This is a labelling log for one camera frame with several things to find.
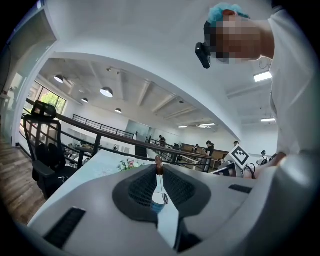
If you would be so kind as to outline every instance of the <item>blue hair cap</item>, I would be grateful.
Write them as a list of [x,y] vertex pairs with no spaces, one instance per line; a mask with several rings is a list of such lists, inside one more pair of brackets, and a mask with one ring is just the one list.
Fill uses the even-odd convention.
[[239,16],[249,19],[250,17],[247,14],[244,14],[242,8],[237,4],[229,4],[225,2],[218,3],[215,7],[211,8],[208,15],[208,23],[211,24],[211,27],[216,26],[216,22],[222,21],[224,10],[231,10],[236,12]]

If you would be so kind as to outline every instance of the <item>chair headrest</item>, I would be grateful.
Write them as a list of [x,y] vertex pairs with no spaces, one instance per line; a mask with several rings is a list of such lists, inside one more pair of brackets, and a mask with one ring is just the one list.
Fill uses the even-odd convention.
[[31,111],[31,115],[48,119],[55,119],[57,117],[57,111],[54,106],[36,100]]

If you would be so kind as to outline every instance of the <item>wooden floor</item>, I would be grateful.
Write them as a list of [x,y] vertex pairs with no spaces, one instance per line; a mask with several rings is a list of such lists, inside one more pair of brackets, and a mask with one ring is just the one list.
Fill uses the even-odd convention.
[[32,163],[20,147],[0,137],[0,196],[15,221],[27,224],[45,198],[32,179]]

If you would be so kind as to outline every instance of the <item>black mesh panel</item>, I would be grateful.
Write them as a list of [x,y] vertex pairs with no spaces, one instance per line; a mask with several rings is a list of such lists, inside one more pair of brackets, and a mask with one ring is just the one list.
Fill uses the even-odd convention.
[[195,195],[195,187],[170,170],[165,170],[163,183],[167,185],[165,190],[169,194],[175,207],[187,202]]
[[150,207],[156,187],[157,176],[153,171],[151,171],[130,184],[129,196],[139,205]]

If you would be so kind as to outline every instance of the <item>black office chair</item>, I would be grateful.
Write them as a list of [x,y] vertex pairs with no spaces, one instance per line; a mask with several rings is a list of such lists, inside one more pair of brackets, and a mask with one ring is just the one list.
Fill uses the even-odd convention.
[[61,124],[56,109],[36,101],[31,115],[24,115],[23,125],[32,158],[32,178],[48,199],[77,169],[66,166],[61,144]]

